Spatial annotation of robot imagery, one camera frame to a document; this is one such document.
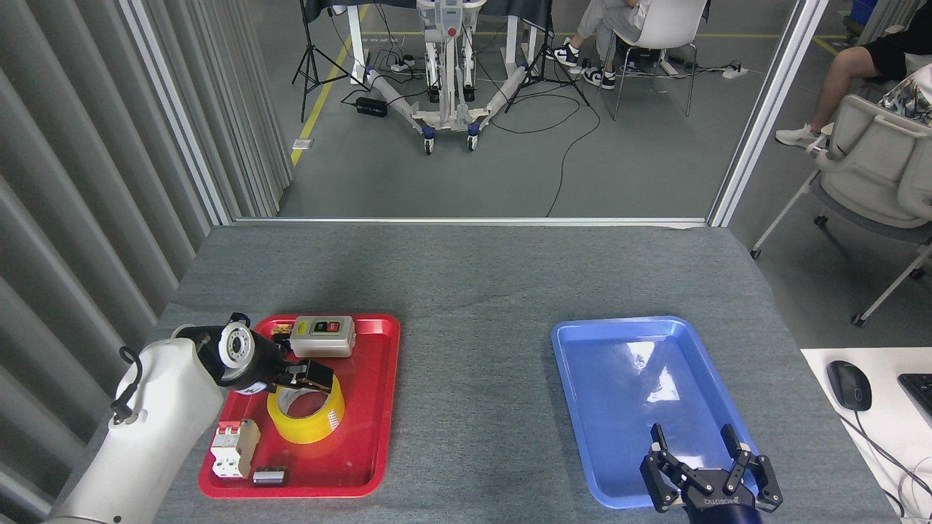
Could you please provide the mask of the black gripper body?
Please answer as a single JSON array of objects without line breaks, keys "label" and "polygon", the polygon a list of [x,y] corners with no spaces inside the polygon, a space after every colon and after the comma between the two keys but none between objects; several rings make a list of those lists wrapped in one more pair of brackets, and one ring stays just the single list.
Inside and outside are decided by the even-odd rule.
[{"label": "black gripper body", "polygon": [[711,494],[703,494],[693,483],[680,488],[684,511],[690,523],[762,523],[752,491],[741,481],[729,481],[729,473],[700,473],[703,487],[711,485]]},{"label": "black gripper body", "polygon": [[253,356],[245,366],[244,373],[237,378],[238,394],[275,392],[280,386],[292,387],[292,375],[288,372],[289,362],[282,348],[265,338],[253,339]]}]

